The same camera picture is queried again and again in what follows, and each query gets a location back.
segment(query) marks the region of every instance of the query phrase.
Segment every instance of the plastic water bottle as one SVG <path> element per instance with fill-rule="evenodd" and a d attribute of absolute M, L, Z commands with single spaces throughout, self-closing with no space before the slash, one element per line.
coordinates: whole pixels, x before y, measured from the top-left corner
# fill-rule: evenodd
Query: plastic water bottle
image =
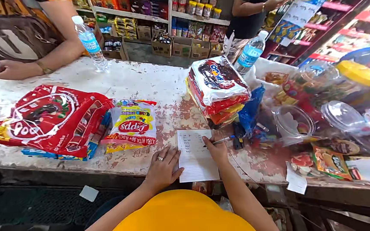
<path fill-rule="evenodd" d="M 94 33 L 84 24 L 81 16 L 72 16 L 72 21 L 75 23 L 75 30 L 78 32 L 79 39 L 97 67 L 96 71 L 108 71 L 109 62 L 104 58 Z"/>
<path fill-rule="evenodd" d="M 251 39 L 243 48 L 242 54 L 239 56 L 234 67 L 236 71 L 244 76 L 254 65 L 256 60 L 262 54 L 265 49 L 265 39 L 268 36 L 268 32 L 261 30 L 258 36 Z"/>

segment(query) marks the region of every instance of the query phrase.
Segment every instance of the yellow shirt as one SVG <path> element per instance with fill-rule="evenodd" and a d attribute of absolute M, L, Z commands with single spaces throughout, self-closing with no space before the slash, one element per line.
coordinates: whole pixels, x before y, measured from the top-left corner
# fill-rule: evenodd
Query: yellow shirt
<path fill-rule="evenodd" d="M 213 200 L 193 190 L 162 192 L 131 213 L 113 231 L 255 231 L 243 218 L 224 211 Z"/>

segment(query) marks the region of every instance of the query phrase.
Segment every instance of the woman's arm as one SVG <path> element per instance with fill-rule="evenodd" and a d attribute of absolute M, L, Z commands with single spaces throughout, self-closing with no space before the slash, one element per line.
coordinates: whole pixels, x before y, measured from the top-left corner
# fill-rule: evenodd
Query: woman's arm
<path fill-rule="evenodd" d="M 178 148 L 170 150 L 170 147 L 156 152 L 152 156 L 151 165 L 142 184 L 93 223 L 87 231 L 112 231 L 129 214 L 140 209 L 160 190 L 172 184 L 184 170 L 184 168 L 180 168 L 172 173 L 180 154 L 181 151 L 178 151 Z"/>
<path fill-rule="evenodd" d="M 75 24 L 71 19 L 72 16 L 78 14 L 71 0 L 46 1 L 40 3 L 40 5 L 65 41 L 38 61 L 45 68 L 57 70 L 77 59 L 85 50 L 75 31 Z M 0 61 L 0 79 L 22 80 L 43 74 L 42 68 L 35 62 Z"/>
<path fill-rule="evenodd" d="M 243 0 L 234 0 L 234 5 L 232 6 L 232 15 L 238 17 L 244 16 L 251 16 L 256 13 L 262 12 L 262 8 L 264 7 L 265 10 L 271 11 L 274 10 L 283 4 L 285 4 L 288 0 L 267 0 L 264 3 L 249 3 Z"/>
<path fill-rule="evenodd" d="M 221 179 L 235 214 L 244 218 L 257 231 L 277 231 L 278 227 L 272 218 L 248 187 L 246 187 L 234 167 L 229 163 L 228 149 L 225 143 L 222 142 L 215 145 L 211 143 L 219 139 L 219 137 L 215 137 L 209 140 L 204 136 L 203 142 L 218 166 Z"/>

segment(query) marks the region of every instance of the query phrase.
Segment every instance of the yellow jar lid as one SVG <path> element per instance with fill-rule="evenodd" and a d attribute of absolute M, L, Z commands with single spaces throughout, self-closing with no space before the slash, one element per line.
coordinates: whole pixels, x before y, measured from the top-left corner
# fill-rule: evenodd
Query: yellow jar lid
<path fill-rule="evenodd" d="M 349 79 L 370 87 L 370 68 L 354 61 L 341 61 L 336 68 Z"/>

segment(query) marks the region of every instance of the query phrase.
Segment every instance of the notepad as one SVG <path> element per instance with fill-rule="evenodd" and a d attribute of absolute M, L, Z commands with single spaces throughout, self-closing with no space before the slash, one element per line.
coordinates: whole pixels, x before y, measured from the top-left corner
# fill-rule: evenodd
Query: notepad
<path fill-rule="evenodd" d="M 178 130 L 179 167 L 185 168 L 179 182 L 219 180 L 219 171 L 202 137 L 211 138 L 209 129 Z"/>

